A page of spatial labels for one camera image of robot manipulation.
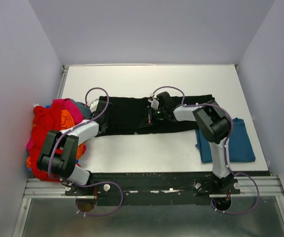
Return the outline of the black t-shirt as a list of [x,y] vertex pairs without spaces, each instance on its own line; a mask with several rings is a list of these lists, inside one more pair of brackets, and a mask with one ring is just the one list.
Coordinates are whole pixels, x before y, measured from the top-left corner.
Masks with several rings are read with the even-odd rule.
[[109,101],[113,104],[111,118],[114,128],[107,135],[134,135],[134,134],[158,134],[158,133],[176,133],[191,130],[198,130],[198,124],[195,121],[167,121],[158,120],[152,122],[152,125],[146,128],[139,128],[139,124],[150,103],[148,98],[130,98],[130,97],[109,97],[101,96],[99,100]]

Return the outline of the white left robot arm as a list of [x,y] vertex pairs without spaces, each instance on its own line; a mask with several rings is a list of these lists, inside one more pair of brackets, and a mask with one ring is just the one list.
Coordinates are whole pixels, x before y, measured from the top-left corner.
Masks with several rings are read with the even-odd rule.
[[83,195],[90,194],[94,187],[91,173],[76,164],[77,149],[106,130],[108,105],[109,100],[100,100],[90,119],[84,119],[69,129],[49,131],[36,162],[37,168],[50,178],[64,178],[76,183],[77,190]]

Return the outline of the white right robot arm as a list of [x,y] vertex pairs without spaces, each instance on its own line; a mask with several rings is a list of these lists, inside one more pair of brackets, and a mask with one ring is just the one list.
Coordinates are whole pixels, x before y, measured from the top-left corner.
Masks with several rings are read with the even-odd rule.
[[211,188],[220,194],[229,188],[234,179],[229,167],[228,141],[233,133],[233,121],[229,113],[215,100],[207,103],[188,105],[176,104],[168,92],[152,94],[147,98],[149,105],[140,126],[154,125],[156,121],[194,121],[203,137],[208,141],[213,161]]

